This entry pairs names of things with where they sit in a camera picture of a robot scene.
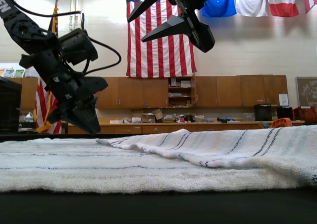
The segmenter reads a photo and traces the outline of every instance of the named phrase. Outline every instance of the cardboard box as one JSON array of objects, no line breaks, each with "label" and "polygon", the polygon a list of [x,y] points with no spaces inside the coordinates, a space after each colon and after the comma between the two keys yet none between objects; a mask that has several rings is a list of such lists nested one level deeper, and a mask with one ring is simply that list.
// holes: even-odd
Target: cardboard box
[{"label": "cardboard box", "polygon": [[155,111],[153,111],[153,114],[155,115],[157,120],[161,120],[164,118],[162,110],[161,109],[157,109]]}]

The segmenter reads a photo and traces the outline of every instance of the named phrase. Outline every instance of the white towel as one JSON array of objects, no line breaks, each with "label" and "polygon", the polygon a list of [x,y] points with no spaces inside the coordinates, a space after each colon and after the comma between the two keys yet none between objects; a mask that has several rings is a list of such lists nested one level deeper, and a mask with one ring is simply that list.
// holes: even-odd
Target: white towel
[{"label": "white towel", "polygon": [[[247,131],[179,132],[97,140],[122,149],[176,158],[212,169],[275,172],[299,185],[317,186],[317,126]],[[265,186],[266,177],[258,180]]]},{"label": "white towel", "polygon": [[0,191],[193,192],[315,185],[316,131],[315,126],[246,132],[182,130],[98,143],[3,142]]}]

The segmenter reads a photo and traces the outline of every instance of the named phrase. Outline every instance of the black cable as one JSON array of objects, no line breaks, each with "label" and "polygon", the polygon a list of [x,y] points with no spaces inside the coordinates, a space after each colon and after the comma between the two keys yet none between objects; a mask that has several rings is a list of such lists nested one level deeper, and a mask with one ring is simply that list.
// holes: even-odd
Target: black cable
[{"label": "black cable", "polygon": [[28,14],[31,14],[31,15],[34,15],[34,16],[38,16],[38,17],[59,17],[59,16],[68,16],[68,15],[73,15],[73,14],[80,14],[81,15],[81,29],[82,30],[85,30],[85,14],[82,12],[82,11],[73,11],[73,12],[63,12],[63,13],[58,13],[58,14],[51,14],[51,15],[48,15],[48,14],[40,14],[40,13],[37,13],[37,12],[32,12],[30,10],[27,10],[26,8],[20,6],[16,1],[13,1],[13,4],[20,10],[28,13]]},{"label": "black cable", "polygon": [[[36,13],[36,12],[32,12],[32,11],[30,11],[30,10],[27,10],[26,8],[20,6],[20,5],[19,5],[16,1],[14,1],[14,0],[13,0],[13,3],[14,3],[14,5],[15,5],[18,9],[20,9],[20,10],[22,10],[22,11],[28,13],[28,14],[31,14],[31,15],[34,15],[34,16],[38,16],[38,17],[50,17],[50,18],[52,18],[52,17],[68,16],[68,15],[73,15],[73,14],[80,14],[80,15],[81,15],[81,29],[82,29],[82,30],[85,30],[85,14],[84,14],[82,11],[64,12],[64,13],[58,13],[58,14],[48,15],[48,14],[40,14],[40,13]],[[88,37],[88,38],[89,38],[92,42],[94,42],[94,43],[96,43],[96,44],[98,44],[98,45],[100,45],[100,46],[102,46],[102,47],[105,47],[105,48],[111,50],[112,52],[114,52],[114,53],[119,57],[119,60],[118,60],[118,62],[116,62],[116,63],[114,63],[114,64],[111,64],[111,65],[108,65],[108,66],[104,66],[104,67],[101,67],[101,68],[98,68],[98,69],[93,69],[93,70],[90,70],[90,71],[87,72],[87,70],[88,70],[88,68],[89,68],[89,64],[90,64],[90,60],[87,59],[86,66],[85,66],[85,68],[84,68],[84,70],[83,70],[84,76],[87,75],[87,74],[96,72],[96,71],[100,71],[100,70],[104,70],[104,69],[109,69],[109,68],[114,67],[114,66],[116,66],[116,65],[118,65],[118,64],[121,63],[122,57],[121,57],[121,55],[120,55],[120,53],[119,53],[118,51],[116,51],[114,48],[112,48],[112,47],[110,47],[110,46],[108,46],[108,45],[106,45],[106,44],[104,44],[104,43],[101,43],[101,42],[99,42],[99,41],[97,41],[97,40],[95,40],[95,39],[93,39],[93,38],[91,38],[91,37]]]},{"label": "black cable", "polygon": [[87,59],[87,62],[86,62],[86,66],[85,66],[85,68],[84,68],[84,70],[83,70],[83,74],[85,74],[85,73],[87,72],[87,70],[88,70],[88,68],[89,68],[89,64],[90,64],[90,59],[88,58],[88,59]]},{"label": "black cable", "polygon": [[105,67],[101,67],[101,68],[98,68],[98,69],[90,70],[90,71],[86,72],[84,75],[87,75],[87,74],[90,74],[90,73],[93,73],[93,72],[96,72],[96,71],[104,70],[104,69],[109,69],[109,68],[114,67],[114,66],[116,66],[116,65],[118,65],[118,64],[121,63],[122,57],[121,57],[121,55],[120,55],[120,53],[119,53],[118,51],[116,51],[114,48],[112,48],[112,47],[110,47],[110,46],[108,46],[108,45],[106,45],[106,44],[104,44],[104,43],[101,43],[101,42],[99,42],[99,41],[96,41],[95,39],[93,39],[93,38],[91,38],[91,37],[89,37],[89,39],[90,39],[92,42],[94,42],[94,43],[96,43],[96,44],[98,44],[98,45],[100,45],[100,46],[102,46],[102,47],[105,47],[105,48],[111,50],[112,52],[114,52],[114,53],[119,57],[119,60],[118,60],[118,62],[116,62],[116,63],[114,63],[114,64],[111,64],[111,65],[108,65],[108,66],[105,66]]}]

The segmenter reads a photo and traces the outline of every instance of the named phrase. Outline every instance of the table surface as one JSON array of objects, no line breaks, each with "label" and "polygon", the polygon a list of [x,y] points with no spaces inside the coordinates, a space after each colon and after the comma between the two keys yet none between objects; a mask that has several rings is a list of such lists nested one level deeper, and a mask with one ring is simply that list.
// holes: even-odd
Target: table surface
[{"label": "table surface", "polygon": [[[190,125],[228,125],[228,124],[238,124],[238,125],[252,125],[259,124],[260,121],[235,121],[235,122],[192,122],[192,123],[123,123],[123,124],[110,124],[108,120],[104,117],[98,118],[100,126],[190,126]],[[267,124],[272,124],[273,121],[265,121]],[[293,124],[304,124],[304,121],[292,121]]]}]

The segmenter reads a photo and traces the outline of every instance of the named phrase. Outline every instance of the red and white stripes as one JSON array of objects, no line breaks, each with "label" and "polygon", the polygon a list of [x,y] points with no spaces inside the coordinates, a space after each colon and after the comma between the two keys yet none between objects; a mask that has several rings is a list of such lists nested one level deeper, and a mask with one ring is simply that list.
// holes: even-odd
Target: red and white stripes
[{"label": "red and white stripes", "polygon": [[[127,3],[127,16],[136,5],[136,2]],[[163,78],[196,72],[193,45],[187,36],[175,35],[141,42],[147,33],[178,14],[180,10],[177,6],[171,5],[168,0],[159,0],[129,23],[127,76]]]}]

